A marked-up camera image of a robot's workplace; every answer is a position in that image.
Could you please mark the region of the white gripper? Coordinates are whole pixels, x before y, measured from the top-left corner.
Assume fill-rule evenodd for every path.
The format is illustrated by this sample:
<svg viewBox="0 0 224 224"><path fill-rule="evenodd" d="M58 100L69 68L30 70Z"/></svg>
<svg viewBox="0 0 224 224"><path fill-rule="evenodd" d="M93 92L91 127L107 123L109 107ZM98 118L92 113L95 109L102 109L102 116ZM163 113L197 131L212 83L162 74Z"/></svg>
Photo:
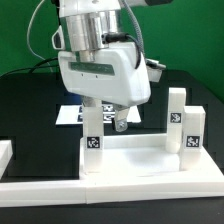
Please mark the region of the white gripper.
<svg viewBox="0 0 224 224"><path fill-rule="evenodd" d="M133 42L110 44L95 53L93 63L78 65L75 55L66 51L60 51L58 58L66 89L82 95L84 107L101 107L101 100L118 104L114 106L117 132L128 128L129 107L143 104L150 98L144 57L135 68L136 48Z"/></svg>

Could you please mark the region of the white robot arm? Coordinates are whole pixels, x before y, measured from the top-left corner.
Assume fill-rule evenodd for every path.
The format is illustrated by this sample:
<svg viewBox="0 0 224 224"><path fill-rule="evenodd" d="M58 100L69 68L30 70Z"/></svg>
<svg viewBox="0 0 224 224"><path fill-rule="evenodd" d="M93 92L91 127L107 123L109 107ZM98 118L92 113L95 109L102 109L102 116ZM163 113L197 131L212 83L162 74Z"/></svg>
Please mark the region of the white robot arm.
<svg viewBox="0 0 224 224"><path fill-rule="evenodd" d="M115 130L127 129L132 106L147 102L150 83L166 66L147 59L141 29L132 9L173 0L59 0L58 61L66 89L83 97L86 107L114 105ZM120 13L131 15L136 34L124 32Z"/></svg>

